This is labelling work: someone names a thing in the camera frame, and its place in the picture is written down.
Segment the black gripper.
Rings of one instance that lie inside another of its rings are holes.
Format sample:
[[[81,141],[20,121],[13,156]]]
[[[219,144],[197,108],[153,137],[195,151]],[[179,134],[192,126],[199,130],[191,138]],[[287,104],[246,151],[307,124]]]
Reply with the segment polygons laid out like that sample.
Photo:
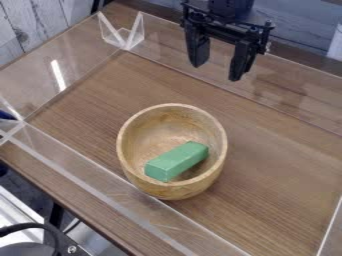
[[[256,54],[268,50],[275,24],[252,13],[254,0],[180,0],[188,59],[195,68],[209,57],[209,38],[235,45],[228,79],[239,81]]]

